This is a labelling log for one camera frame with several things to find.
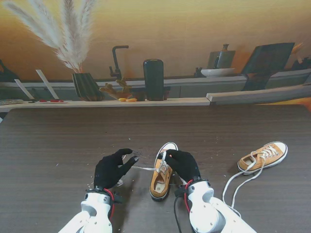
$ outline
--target black glove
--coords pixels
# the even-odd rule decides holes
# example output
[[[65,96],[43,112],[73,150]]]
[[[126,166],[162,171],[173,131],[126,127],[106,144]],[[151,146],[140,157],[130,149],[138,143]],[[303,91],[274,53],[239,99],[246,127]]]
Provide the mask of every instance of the black glove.
[[[138,161],[138,157],[133,156],[123,165],[122,156],[132,152],[131,149],[120,149],[99,161],[95,168],[94,188],[98,186],[100,189],[108,189],[115,186],[119,179]]]
[[[201,178],[199,167],[194,157],[188,152],[167,150],[165,161],[186,182]]]

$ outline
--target red cable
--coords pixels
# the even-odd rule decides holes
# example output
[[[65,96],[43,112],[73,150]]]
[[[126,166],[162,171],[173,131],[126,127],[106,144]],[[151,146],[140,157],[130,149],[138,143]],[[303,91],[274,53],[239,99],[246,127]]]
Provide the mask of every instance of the red cable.
[[[189,184],[190,184],[191,182],[193,182],[193,180],[188,181],[188,183],[186,184],[186,187],[185,187],[185,194],[184,194],[185,204],[186,204],[186,208],[187,208],[187,210],[188,210],[188,213],[190,213],[190,208],[189,208],[189,205],[188,205],[187,189],[188,189],[188,186],[189,186]]]
[[[108,189],[104,188],[104,190],[111,196],[111,199],[112,199],[112,209],[111,209],[111,215],[109,217],[109,220],[111,220],[113,213],[115,212],[115,204],[114,204],[115,198],[114,198],[112,192],[110,192]]]

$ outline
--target faucet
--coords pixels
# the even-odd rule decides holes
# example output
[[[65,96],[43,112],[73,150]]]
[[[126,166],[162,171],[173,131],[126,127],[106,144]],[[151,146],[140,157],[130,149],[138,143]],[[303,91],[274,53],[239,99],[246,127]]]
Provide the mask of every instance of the faucet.
[[[117,80],[121,80],[122,79],[122,74],[121,74],[121,70],[119,69],[119,65],[118,65],[118,60],[117,60],[117,55],[116,55],[116,49],[128,49],[128,45],[118,45],[112,48],[112,55],[113,55],[113,60],[115,62],[115,72],[113,72],[112,67],[109,67],[110,69],[110,76],[111,77],[117,77]]]

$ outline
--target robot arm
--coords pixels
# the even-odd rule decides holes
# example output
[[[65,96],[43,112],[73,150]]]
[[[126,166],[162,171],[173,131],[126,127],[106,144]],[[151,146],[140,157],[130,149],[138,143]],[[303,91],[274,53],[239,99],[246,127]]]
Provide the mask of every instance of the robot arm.
[[[110,208],[109,195],[89,192],[81,202],[81,212],[58,233],[112,233],[111,222],[108,219]]]
[[[196,233],[256,233],[226,204],[214,197],[208,181],[199,180],[188,187],[192,202],[190,223]]]

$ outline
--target shoelace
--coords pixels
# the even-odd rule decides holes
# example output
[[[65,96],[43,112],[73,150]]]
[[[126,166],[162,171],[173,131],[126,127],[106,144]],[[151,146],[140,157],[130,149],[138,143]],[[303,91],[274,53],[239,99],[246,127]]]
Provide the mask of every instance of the shoelace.
[[[231,182],[234,178],[236,178],[236,177],[240,176],[241,174],[243,174],[243,173],[249,171],[249,170],[256,164],[256,159],[255,159],[254,156],[253,156],[254,154],[262,154],[262,155],[259,156],[260,159],[263,159],[263,163],[262,163],[262,166],[261,166],[259,172],[258,172],[254,177],[252,177],[252,178],[250,178],[250,179],[244,181],[242,184],[240,184],[240,185],[236,188],[236,190],[235,190],[235,192],[234,192],[234,194],[233,194],[231,206],[227,205],[226,202],[225,202],[225,193],[226,193],[226,191],[227,191],[227,189],[228,189],[228,186],[229,186],[230,182]],[[247,169],[246,169],[245,171],[241,171],[241,172],[235,174],[234,176],[232,176],[232,177],[228,180],[227,184],[225,185],[225,189],[224,189],[224,192],[223,192],[223,202],[224,202],[224,204],[226,204],[230,209],[232,209],[235,213],[237,213],[240,217],[241,217],[241,214],[240,214],[236,209],[234,209],[235,196],[236,196],[236,194],[237,194],[239,188],[241,188],[245,183],[247,183],[247,182],[249,182],[249,181],[251,181],[251,180],[256,179],[256,178],[261,174],[261,172],[262,172],[262,170],[263,170],[263,167],[264,167],[264,165],[265,165],[265,163],[266,163],[266,158],[274,157],[274,156],[277,156],[277,155],[278,155],[277,150],[274,149],[274,148],[271,147],[271,146],[266,147],[265,149],[263,149],[263,150],[260,151],[260,152],[252,151],[252,152],[251,152],[251,158],[252,158],[252,160],[253,160],[252,164],[250,164],[250,165],[247,167]]]
[[[160,166],[159,168],[149,168],[149,167],[139,167],[139,166],[132,166],[133,168],[139,168],[139,169],[143,169],[143,170],[147,170],[147,171],[157,171],[157,173],[163,172],[164,175],[166,174],[167,169],[169,168],[169,165],[166,163],[165,161],[165,157],[166,157],[166,151],[163,152],[163,157],[162,160],[160,162]],[[117,187],[123,185],[123,180],[119,180],[118,183],[116,184]]]
[[[157,173],[163,172],[164,174],[166,174],[166,171],[169,168],[169,165],[166,163],[165,157],[166,157],[166,151],[163,152],[162,160],[160,162],[159,168],[148,168],[148,167],[139,167],[139,166],[132,166],[132,167],[147,170],[147,171],[157,171]]]

